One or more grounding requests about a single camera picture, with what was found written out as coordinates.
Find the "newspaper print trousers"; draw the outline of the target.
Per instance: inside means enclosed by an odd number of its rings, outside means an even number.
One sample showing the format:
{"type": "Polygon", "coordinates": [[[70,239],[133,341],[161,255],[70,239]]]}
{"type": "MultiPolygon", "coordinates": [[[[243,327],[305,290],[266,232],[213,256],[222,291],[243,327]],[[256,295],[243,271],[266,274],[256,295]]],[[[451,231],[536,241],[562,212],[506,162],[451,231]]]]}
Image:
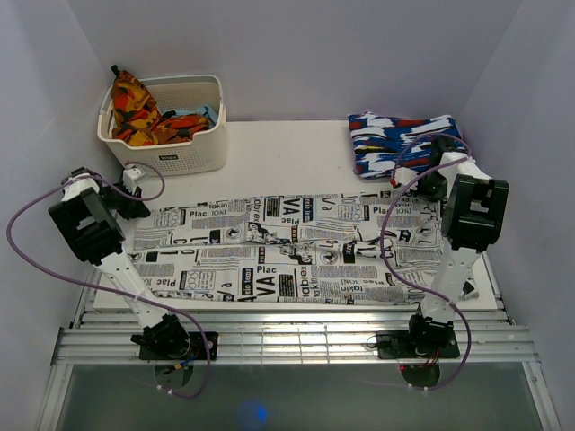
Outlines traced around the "newspaper print trousers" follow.
{"type": "Polygon", "coordinates": [[[201,202],[137,220],[126,249],[163,299],[412,304],[441,259],[440,207],[387,191],[201,202]]]}

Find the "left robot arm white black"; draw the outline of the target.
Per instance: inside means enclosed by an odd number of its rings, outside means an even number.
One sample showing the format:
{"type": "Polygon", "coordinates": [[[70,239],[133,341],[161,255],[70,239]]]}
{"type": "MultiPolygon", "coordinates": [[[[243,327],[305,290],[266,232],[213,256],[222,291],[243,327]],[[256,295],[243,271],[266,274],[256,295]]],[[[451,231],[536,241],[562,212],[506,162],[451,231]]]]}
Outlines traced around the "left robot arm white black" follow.
{"type": "Polygon", "coordinates": [[[155,297],[124,250],[126,237],[115,218],[150,215],[141,200],[144,176],[131,164],[120,182],[108,186],[95,172],[79,168],[63,181],[63,197],[49,215],[75,256],[99,269],[136,315],[141,332],[131,341],[161,358],[180,359],[190,353],[190,336],[176,315],[153,305],[155,297]]]}

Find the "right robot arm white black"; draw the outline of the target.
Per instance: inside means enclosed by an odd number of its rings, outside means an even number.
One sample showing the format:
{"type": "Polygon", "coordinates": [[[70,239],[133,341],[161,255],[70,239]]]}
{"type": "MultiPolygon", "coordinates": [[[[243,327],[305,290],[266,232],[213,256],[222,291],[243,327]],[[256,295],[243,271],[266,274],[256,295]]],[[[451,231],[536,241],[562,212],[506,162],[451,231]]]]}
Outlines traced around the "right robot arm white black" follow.
{"type": "Polygon", "coordinates": [[[410,318],[405,343],[415,356],[457,358],[455,308],[473,265],[500,238],[509,184],[485,174],[448,134],[432,139],[430,166],[436,170],[420,179],[416,190],[447,201],[441,216],[442,254],[432,292],[410,318]]]}

